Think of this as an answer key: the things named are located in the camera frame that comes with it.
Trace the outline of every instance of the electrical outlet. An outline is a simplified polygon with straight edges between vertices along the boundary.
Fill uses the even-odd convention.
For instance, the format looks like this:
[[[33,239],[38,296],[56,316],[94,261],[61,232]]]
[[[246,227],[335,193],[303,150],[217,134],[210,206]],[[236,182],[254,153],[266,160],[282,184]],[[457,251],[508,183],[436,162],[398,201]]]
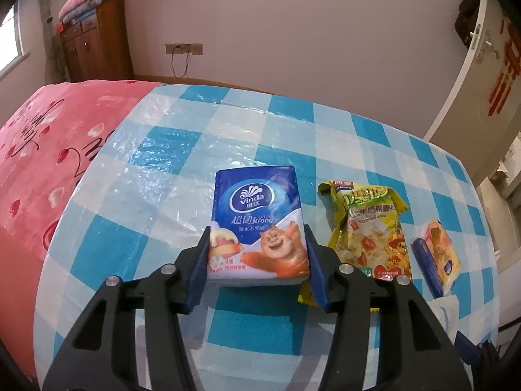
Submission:
[[[165,44],[166,54],[184,54],[192,53],[194,56],[201,56],[203,54],[202,44]]]
[[[165,44],[166,54],[183,54],[185,45],[186,44],[182,44],[182,43]]]

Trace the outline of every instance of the vinda tissue package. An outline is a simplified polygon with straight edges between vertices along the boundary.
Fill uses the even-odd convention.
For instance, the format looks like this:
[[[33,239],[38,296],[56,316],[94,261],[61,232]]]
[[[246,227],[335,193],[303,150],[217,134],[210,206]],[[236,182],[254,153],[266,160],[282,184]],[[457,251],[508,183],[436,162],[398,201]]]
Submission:
[[[229,286],[300,283],[309,276],[293,166],[215,175],[208,279]]]

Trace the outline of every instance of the white door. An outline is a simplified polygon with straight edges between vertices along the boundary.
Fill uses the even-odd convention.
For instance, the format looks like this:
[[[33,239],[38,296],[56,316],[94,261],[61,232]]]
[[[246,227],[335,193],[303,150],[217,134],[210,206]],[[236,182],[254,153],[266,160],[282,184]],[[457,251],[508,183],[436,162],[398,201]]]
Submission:
[[[497,0],[481,0],[471,47],[424,139],[454,154],[475,186],[521,130],[521,39]]]

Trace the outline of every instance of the curtain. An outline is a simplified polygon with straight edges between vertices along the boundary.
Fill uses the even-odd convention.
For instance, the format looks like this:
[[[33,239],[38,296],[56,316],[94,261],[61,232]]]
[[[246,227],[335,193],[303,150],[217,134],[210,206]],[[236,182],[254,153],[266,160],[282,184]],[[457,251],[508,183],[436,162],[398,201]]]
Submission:
[[[65,81],[66,68],[63,49],[59,36],[54,33],[50,15],[50,0],[38,0],[40,3],[40,18],[43,28],[43,43],[45,47],[45,83],[59,84]]]

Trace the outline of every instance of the wooden baseboard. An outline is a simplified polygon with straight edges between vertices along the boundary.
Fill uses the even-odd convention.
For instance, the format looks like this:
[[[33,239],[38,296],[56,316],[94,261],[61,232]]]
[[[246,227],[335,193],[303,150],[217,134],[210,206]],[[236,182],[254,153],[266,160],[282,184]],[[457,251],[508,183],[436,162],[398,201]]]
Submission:
[[[146,80],[148,82],[162,82],[164,84],[183,84],[183,85],[211,85],[222,86],[224,88],[236,88],[237,90],[255,91],[258,93],[278,95],[266,91],[256,90],[255,88],[248,88],[247,86],[226,84],[224,82],[215,82],[213,80],[197,79],[197,78],[174,78],[174,77],[157,77],[154,75],[134,75],[134,79]]]

